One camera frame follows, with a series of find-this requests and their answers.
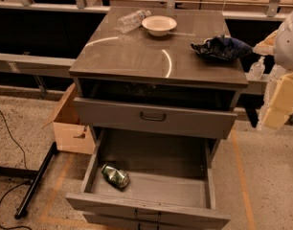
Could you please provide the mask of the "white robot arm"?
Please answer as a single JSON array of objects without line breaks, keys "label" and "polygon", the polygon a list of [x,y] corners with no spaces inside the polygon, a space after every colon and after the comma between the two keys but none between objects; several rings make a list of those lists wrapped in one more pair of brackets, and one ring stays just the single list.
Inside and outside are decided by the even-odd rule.
[{"label": "white robot arm", "polygon": [[267,83],[268,98],[261,108],[258,130],[276,132],[293,114],[293,11],[283,20],[279,28],[258,43],[253,52],[259,55],[272,55],[275,64],[285,70],[278,79]]}]

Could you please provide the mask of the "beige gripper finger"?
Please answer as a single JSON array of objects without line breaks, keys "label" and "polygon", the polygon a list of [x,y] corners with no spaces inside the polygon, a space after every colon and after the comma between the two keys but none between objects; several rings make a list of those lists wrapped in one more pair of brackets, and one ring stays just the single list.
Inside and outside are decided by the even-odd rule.
[{"label": "beige gripper finger", "polygon": [[262,125],[279,130],[293,114],[293,72],[280,77]]},{"label": "beige gripper finger", "polygon": [[253,52],[262,56],[273,56],[276,36],[277,36],[277,31],[274,31],[268,37],[266,37],[263,41],[259,42],[253,48]]}]

